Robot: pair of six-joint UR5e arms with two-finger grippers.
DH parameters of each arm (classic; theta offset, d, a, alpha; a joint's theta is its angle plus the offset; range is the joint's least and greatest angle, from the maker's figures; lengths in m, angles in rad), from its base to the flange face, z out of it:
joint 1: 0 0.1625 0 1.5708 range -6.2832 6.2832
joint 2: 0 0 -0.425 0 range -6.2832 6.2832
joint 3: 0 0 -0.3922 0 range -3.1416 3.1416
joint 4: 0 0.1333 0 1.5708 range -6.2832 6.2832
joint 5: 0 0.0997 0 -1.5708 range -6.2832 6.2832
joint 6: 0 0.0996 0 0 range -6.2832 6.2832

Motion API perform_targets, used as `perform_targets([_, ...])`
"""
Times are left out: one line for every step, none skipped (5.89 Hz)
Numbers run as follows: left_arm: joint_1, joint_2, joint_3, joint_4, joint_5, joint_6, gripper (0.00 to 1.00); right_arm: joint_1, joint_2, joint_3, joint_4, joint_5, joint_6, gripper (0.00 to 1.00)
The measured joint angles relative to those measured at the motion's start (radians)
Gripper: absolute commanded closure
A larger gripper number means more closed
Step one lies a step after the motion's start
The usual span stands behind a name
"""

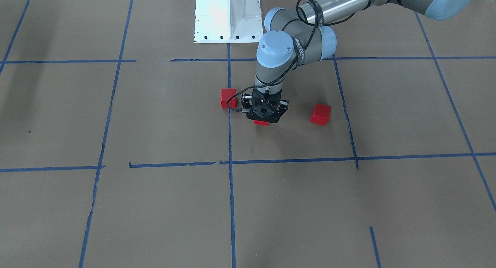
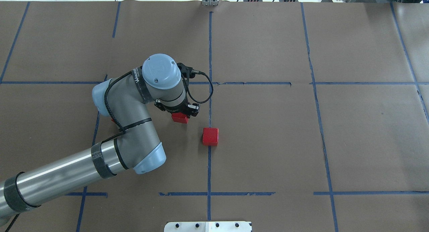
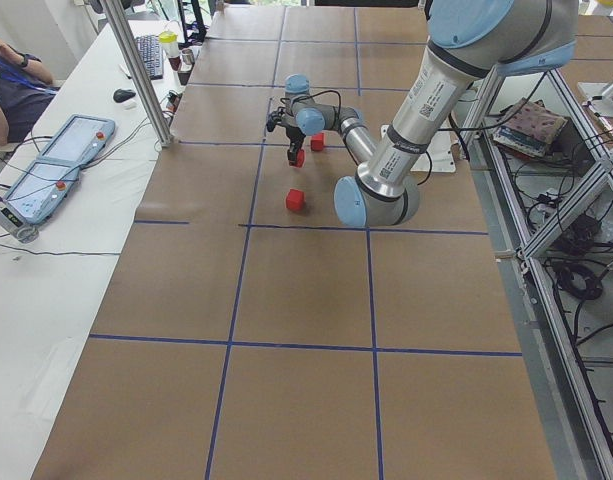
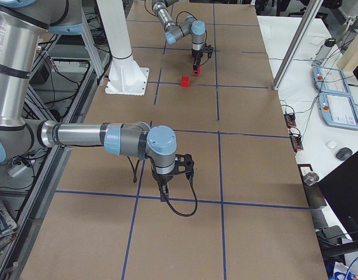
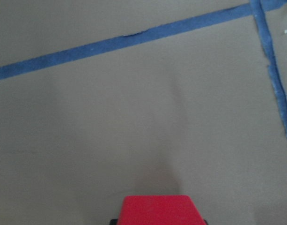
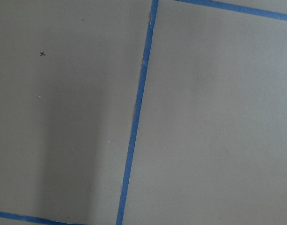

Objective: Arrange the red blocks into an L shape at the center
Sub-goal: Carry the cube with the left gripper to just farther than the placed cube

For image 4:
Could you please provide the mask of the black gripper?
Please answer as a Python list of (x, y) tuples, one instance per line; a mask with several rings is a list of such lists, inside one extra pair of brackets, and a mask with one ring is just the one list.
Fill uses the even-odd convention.
[(200, 65), (200, 60), (203, 57), (204, 50), (194, 50), (192, 49), (192, 58), (193, 58), (193, 67)]
[(173, 175), (154, 173), (153, 178), (157, 182), (158, 186), (161, 186), (161, 202), (169, 201), (169, 188), (167, 187), (167, 185), (172, 180)]

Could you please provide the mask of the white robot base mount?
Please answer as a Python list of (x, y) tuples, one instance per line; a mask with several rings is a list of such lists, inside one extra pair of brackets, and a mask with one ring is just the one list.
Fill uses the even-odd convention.
[(141, 68), (133, 58), (123, 2), (99, 0), (97, 5), (112, 55), (105, 92), (144, 95), (150, 70)]

